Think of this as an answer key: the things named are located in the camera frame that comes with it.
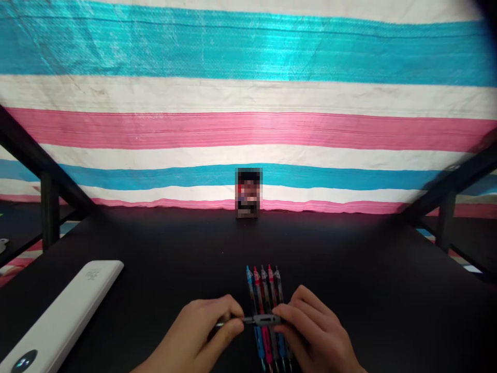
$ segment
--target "pen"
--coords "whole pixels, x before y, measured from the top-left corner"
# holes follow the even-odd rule
[[[255,315],[240,319],[244,324],[253,326],[273,326],[281,325],[283,322],[279,316],[273,314]],[[221,327],[225,322],[218,322],[215,327]]]
[[[276,298],[276,290],[274,288],[274,274],[273,274],[273,270],[271,269],[271,265],[268,266],[268,273],[269,273],[269,286],[271,287],[271,298],[273,299],[273,307],[276,307],[278,305],[278,299]],[[278,349],[279,349],[280,356],[281,356],[281,362],[283,363],[283,371],[286,373],[285,338],[283,338],[283,334],[281,334],[281,333],[276,333],[276,335],[278,337]]]
[[[254,285],[253,285],[253,275],[249,270],[249,266],[247,266],[247,282],[248,282],[248,291],[250,292],[250,298],[252,303],[252,315],[257,315],[257,304],[255,303],[254,296]],[[255,333],[255,341],[257,342],[257,354],[259,355],[260,362],[262,363],[262,370],[266,371],[266,365],[264,364],[264,345],[262,342],[262,331],[260,330],[260,326],[256,326],[254,328]]]
[[[285,303],[285,301],[283,300],[283,287],[281,286],[281,275],[280,271],[278,270],[278,266],[276,266],[276,271],[274,272],[274,276],[277,279],[277,287],[278,287],[278,294],[280,296],[280,303]],[[294,353],[290,349],[290,346],[288,345],[287,341],[285,341],[285,349],[288,357],[288,365],[290,366],[290,372],[293,372],[293,368],[291,366],[291,359],[294,357]]]
[[[257,298],[259,299],[259,310],[260,313],[264,313],[264,305],[262,304],[262,290],[260,288],[260,276],[259,273],[257,273],[257,268],[254,267],[254,279],[255,279],[255,289],[257,292]],[[273,354],[271,352],[271,340],[269,337],[269,330],[267,326],[263,326],[261,328],[262,330],[262,341],[264,342],[264,350],[266,352],[266,362],[268,363],[269,366],[269,371],[270,373],[273,373]]]
[[[264,270],[264,267],[260,267],[260,278],[262,280],[262,287],[264,289],[264,299],[266,301],[266,312],[272,313],[271,302],[269,301],[269,290],[268,290],[268,275]],[[276,372],[280,373],[280,368],[278,367],[278,360],[280,359],[280,354],[278,353],[278,343],[276,341],[276,334],[273,328],[269,328],[269,336],[271,337],[271,344],[273,346],[273,358],[274,365],[276,367]]]

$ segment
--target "white stripe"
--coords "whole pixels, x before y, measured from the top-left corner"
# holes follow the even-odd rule
[[[186,9],[347,17],[392,23],[480,19],[471,0],[98,0],[102,3]]]
[[[472,266],[472,265],[469,265],[469,266],[464,266],[464,268],[466,270],[468,270],[469,272],[473,272],[473,273],[481,273],[481,271],[476,268],[475,266]]]
[[[42,144],[58,163],[97,169],[163,169],[216,164],[277,163],[370,170],[443,170],[471,155],[447,151],[359,150],[302,145],[173,149],[86,149]]]
[[[18,259],[36,259],[43,254],[43,250],[24,251],[19,254]]]
[[[2,268],[0,268],[0,276],[3,276],[5,273],[7,273],[8,270],[15,268],[16,266],[9,266],[9,265],[4,265]]]
[[[153,202],[162,198],[186,201],[235,199],[234,185],[167,186],[165,188],[133,191],[102,189],[95,186],[82,186],[82,189],[90,198],[121,200],[130,203]],[[407,202],[416,199],[422,194],[424,194],[424,191],[402,189],[355,191],[329,188],[301,189],[280,185],[264,185],[262,187],[263,199],[291,202],[308,202],[310,200],[335,203],[354,201]]]
[[[456,203],[465,204],[497,204],[497,193],[489,193],[483,196],[468,196],[458,194]]]
[[[0,179],[0,194],[8,195],[40,195],[40,182]]]
[[[0,146],[0,159],[8,161],[16,161],[16,157],[10,154],[4,147]]]
[[[495,102],[497,88],[445,85],[0,75],[3,106],[43,110],[497,119]]]

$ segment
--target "right hand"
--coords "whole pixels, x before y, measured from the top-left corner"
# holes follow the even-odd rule
[[[304,373],[366,373],[337,315],[305,286],[300,285],[290,303],[278,305],[273,313],[309,342],[310,346],[304,347],[301,337],[288,324],[274,327],[275,332],[285,336]]]

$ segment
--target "pen grip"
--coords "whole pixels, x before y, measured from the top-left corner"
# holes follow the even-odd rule
[[[280,356],[282,358],[286,358],[286,349],[285,349],[285,338],[283,338],[283,334],[277,333],[278,335],[278,349],[280,351]]]
[[[266,352],[266,361],[269,365],[273,363],[273,354],[271,352],[271,339],[267,326],[262,327],[262,340],[264,341],[264,350]]]
[[[276,333],[273,328],[269,328],[269,335],[271,336],[271,344],[273,346],[273,358],[278,360],[280,358],[280,354],[278,353],[278,343],[276,341]]]
[[[255,332],[255,340],[257,342],[257,353],[259,354],[259,358],[264,360],[264,342],[262,341],[262,332],[260,330],[260,326],[256,326],[254,328]]]

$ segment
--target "pink pen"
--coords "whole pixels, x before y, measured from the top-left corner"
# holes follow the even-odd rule
[[[254,279],[255,279],[255,289],[257,291],[257,298],[259,299],[259,309],[260,314],[264,314],[264,304],[262,303],[262,289],[260,287],[260,276],[257,272],[257,268],[254,267]],[[269,329],[267,326],[263,326],[262,330],[262,340],[264,342],[264,350],[266,352],[266,362],[269,366],[270,373],[273,373],[273,354],[271,351],[271,339],[269,337]]]

